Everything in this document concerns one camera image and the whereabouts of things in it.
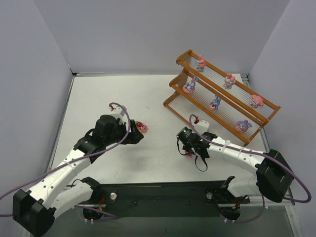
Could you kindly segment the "pink pig clear cup toy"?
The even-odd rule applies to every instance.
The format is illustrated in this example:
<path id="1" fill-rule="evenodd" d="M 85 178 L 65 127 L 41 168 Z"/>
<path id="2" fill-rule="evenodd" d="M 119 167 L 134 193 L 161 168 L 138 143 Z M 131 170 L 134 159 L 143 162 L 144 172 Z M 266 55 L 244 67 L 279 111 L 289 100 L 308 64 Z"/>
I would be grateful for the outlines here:
<path id="1" fill-rule="evenodd" d="M 225 89 L 231 89 L 233 87 L 233 85 L 235 84 L 235 82 L 236 82 L 235 76 L 233 76 L 231 73 L 228 73 L 224 79 L 223 87 Z"/>

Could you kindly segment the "purple bunny sitting donut toy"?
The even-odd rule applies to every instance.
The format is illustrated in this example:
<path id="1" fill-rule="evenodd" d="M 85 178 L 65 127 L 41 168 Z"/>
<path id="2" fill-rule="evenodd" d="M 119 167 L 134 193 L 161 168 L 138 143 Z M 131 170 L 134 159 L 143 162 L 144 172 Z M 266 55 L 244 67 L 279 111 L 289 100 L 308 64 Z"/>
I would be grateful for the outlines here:
<path id="1" fill-rule="evenodd" d="M 183 85 L 182 89 L 185 93 L 187 94 L 192 94 L 195 92 L 195 86 L 196 86 L 196 82 L 198 82 L 199 78 L 194 75 L 193 78 L 186 82 L 185 85 Z"/>

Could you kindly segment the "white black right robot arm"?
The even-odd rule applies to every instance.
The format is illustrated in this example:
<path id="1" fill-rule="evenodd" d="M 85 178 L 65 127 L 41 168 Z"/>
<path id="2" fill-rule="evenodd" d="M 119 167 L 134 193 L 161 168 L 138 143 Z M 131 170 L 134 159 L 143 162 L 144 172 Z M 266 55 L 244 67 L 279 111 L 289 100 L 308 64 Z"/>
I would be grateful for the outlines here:
<path id="1" fill-rule="evenodd" d="M 251 174 L 248 178 L 231 176 L 226 180 L 225 189 L 236 198 L 262 195 L 270 201 L 280 203 L 285 199 L 294 180 L 287 162 L 276 150 L 268 153 L 252 151 L 209 132 L 199 136 L 187 127 L 176 137 L 187 154 L 201 158 L 202 162 L 206 162 L 208 158 L 216 158 Z"/>

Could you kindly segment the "strawberry bear donut toy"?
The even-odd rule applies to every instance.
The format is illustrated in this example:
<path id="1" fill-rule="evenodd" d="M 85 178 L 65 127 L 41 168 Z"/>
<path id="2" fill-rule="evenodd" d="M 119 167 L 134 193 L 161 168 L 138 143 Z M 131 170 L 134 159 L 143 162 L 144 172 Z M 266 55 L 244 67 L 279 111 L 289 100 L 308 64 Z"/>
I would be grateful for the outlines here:
<path id="1" fill-rule="evenodd" d="M 148 130 L 148 127 L 140 121 L 136 122 L 136 127 L 137 127 L 138 131 L 141 133 L 146 133 Z"/>

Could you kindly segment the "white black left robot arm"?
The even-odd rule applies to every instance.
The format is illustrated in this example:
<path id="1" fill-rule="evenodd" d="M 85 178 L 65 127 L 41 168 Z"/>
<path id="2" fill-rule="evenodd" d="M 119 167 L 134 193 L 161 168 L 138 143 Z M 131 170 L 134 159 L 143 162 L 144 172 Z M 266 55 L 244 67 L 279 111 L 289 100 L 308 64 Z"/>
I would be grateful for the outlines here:
<path id="1" fill-rule="evenodd" d="M 93 164 L 107 148 L 138 144 L 143 138 L 134 120 L 124 122 L 123 116 L 116 112 L 100 116 L 95 127 L 77 141 L 56 168 L 27 191 L 19 189 L 14 194 L 13 220 L 33 236 L 43 236 L 59 215 L 88 200 L 99 185 L 93 179 L 86 179 L 65 191 L 70 181 Z"/>

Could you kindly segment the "small purple bunny cupcake toy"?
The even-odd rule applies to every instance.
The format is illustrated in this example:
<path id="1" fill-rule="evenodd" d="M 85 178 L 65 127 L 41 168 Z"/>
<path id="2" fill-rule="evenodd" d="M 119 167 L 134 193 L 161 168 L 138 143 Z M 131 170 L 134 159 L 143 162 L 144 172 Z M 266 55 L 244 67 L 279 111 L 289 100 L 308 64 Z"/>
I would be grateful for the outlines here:
<path id="1" fill-rule="evenodd" d="M 221 98 L 218 95 L 215 95 L 215 98 L 210 103 L 210 109 L 218 110 L 220 104 L 221 104 Z"/>

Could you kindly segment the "pink pig bow toy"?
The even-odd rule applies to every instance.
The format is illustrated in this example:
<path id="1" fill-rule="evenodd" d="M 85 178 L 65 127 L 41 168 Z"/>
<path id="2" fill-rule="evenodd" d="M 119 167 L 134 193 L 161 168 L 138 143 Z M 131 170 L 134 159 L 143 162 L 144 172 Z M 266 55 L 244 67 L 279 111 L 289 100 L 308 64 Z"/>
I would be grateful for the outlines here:
<path id="1" fill-rule="evenodd" d="M 264 106 L 263 98 L 259 95 L 251 95 L 249 104 L 255 109 L 258 107 L 262 108 Z"/>

